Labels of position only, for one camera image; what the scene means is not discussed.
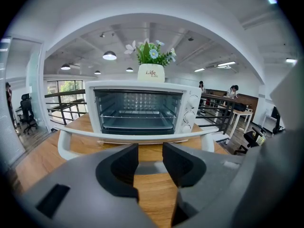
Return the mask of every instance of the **gray plastic object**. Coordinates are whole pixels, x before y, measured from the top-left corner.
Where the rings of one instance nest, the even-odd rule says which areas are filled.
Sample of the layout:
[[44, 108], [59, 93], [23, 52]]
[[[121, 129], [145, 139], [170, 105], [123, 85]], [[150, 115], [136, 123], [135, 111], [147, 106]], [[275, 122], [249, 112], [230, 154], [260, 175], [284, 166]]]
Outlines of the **gray plastic object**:
[[[182, 216], [180, 211], [186, 218], [175, 221], [175, 227], [257, 226], [274, 207], [278, 207], [299, 174], [304, 157], [304, 148], [299, 148], [304, 142], [301, 133], [303, 131], [278, 134], [268, 139], [263, 147], [250, 149], [245, 157], [205, 152], [175, 143], [167, 144], [173, 150], [180, 150], [181, 154], [184, 152], [195, 156], [206, 165], [206, 171], [195, 180], [193, 186], [178, 188], [172, 220], [174, 223], [176, 217]], [[139, 207], [136, 198], [122, 197], [124, 194], [114, 196], [96, 179], [98, 164], [128, 147], [131, 145], [67, 161], [24, 194], [28, 212], [44, 226], [156, 227]], [[153, 168], [149, 169], [139, 163], [135, 173], [164, 171], [159, 163], [159, 168], [153, 164]], [[56, 184], [70, 189], [54, 214], [46, 219], [34, 207]]]

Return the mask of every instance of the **wooden floor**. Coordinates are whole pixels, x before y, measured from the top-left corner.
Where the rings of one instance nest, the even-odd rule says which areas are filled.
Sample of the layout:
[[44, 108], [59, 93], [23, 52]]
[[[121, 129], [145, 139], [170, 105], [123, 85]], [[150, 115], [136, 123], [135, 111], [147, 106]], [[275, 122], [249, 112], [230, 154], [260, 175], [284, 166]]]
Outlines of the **wooden floor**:
[[[230, 135], [231, 130], [233, 128], [233, 124], [235, 122], [236, 117], [234, 117], [234, 120], [232, 122], [232, 125], [229, 125], [228, 129], [227, 129], [227, 134]], [[240, 145], [243, 146], [247, 146], [248, 142], [246, 141], [246, 139], [244, 138], [244, 129], [246, 127], [247, 122], [245, 122], [245, 118], [244, 117], [240, 117], [239, 121], [237, 123], [237, 127], [232, 135], [232, 138], [230, 139], [228, 144], [225, 144], [226, 141], [222, 141], [219, 142], [218, 144], [223, 147], [228, 153], [233, 154], [233, 152], [235, 150], [237, 150]], [[247, 132], [252, 131], [252, 127], [256, 125], [254, 125], [253, 123], [250, 123], [247, 129]], [[269, 132], [266, 132], [266, 138], [267, 137], [271, 137], [271, 134]]]
[[16, 173], [16, 166], [26, 157], [29, 153], [45, 141], [52, 133], [49, 133], [46, 129], [32, 128], [33, 131], [29, 131], [29, 134], [23, 133], [21, 128], [16, 129], [16, 133], [25, 149], [25, 152], [11, 165], [10, 169], [6, 173], [6, 177], [15, 193], [23, 193], [23, 187], [18, 179]]

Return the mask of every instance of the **wooden wall panel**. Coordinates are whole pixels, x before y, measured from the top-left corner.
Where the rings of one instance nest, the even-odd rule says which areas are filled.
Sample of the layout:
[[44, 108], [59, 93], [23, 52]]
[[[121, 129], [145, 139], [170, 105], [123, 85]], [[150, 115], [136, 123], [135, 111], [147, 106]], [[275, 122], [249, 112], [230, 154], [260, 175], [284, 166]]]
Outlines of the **wooden wall panel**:
[[[222, 91], [222, 90], [206, 89], [207, 94], [213, 94], [213, 95], [219, 95], [219, 96], [223, 96], [225, 94], [225, 92], [226, 91]], [[257, 109], [258, 98], [249, 96], [249, 95], [238, 94], [237, 98], [235, 98], [235, 100], [237, 102], [243, 103], [245, 105], [251, 105], [251, 107], [249, 107], [249, 108], [251, 108], [253, 111], [253, 115], [251, 118], [251, 121], [253, 121], [253, 118], [255, 116], [255, 112]]]

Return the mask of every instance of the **oven handle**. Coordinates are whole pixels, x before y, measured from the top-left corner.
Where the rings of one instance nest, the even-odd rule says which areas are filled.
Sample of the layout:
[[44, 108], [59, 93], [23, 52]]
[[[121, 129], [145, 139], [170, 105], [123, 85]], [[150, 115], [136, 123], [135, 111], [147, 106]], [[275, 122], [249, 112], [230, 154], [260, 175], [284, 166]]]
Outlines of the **oven handle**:
[[72, 158], [83, 155], [71, 151], [70, 144], [71, 144], [71, 135], [73, 133], [84, 136], [102, 138], [113, 141], [114, 143], [121, 141], [126, 141], [131, 143], [139, 143], [142, 141], [174, 142], [181, 139], [188, 139], [191, 137], [200, 136], [201, 149], [209, 152], [214, 152], [214, 142], [211, 134], [217, 132], [217, 129], [210, 129], [207, 131], [201, 131], [195, 133], [179, 133], [179, 134], [166, 134], [166, 135], [116, 135], [116, 134], [92, 133], [92, 132], [80, 131], [58, 125], [54, 126], [54, 128], [61, 130], [58, 140], [58, 152], [60, 156], [66, 160], [70, 160]]

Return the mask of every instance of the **person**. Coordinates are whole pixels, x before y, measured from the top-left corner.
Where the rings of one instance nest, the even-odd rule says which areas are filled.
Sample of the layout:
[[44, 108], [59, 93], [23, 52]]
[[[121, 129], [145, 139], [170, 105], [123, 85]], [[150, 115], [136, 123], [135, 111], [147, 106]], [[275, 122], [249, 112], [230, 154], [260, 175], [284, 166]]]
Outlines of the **person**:
[[203, 81], [200, 81], [200, 82], [199, 82], [199, 87], [201, 88], [201, 92], [202, 92], [202, 93], [205, 93], [205, 92], [206, 92], [206, 89], [205, 89], [205, 87], [204, 87], [204, 82], [203, 82]]
[[233, 85], [233, 86], [230, 87], [229, 90], [227, 90], [227, 92], [225, 93], [224, 96], [229, 97], [231, 99], [234, 99], [234, 97], [237, 98], [238, 97], [237, 96], [238, 95], [237, 90], [238, 90], [238, 86]]
[[13, 125], [15, 125], [14, 124], [13, 109], [11, 107], [11, 95], [12, 95], [12, 91], [10, 89], [10, 84], [8, 82], [5, 83], [5, 89], [6, 89], [6, 98], [7, 98], [7, 101], [8, 101], [10, 118], [11, 118], [11, 121], [13, 122]]

